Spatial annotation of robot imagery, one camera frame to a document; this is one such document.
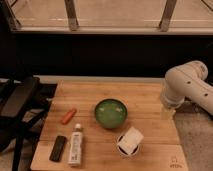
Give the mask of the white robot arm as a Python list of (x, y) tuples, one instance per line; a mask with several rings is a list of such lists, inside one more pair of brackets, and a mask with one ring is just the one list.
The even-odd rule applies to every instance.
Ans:
[(199, 60), (169, 69), (164, 77), (161, 102), (166, 109), (179, 108), (186, 98), (197, 103), (213, 119), (213, 86), (205, 82), (207, 66)]

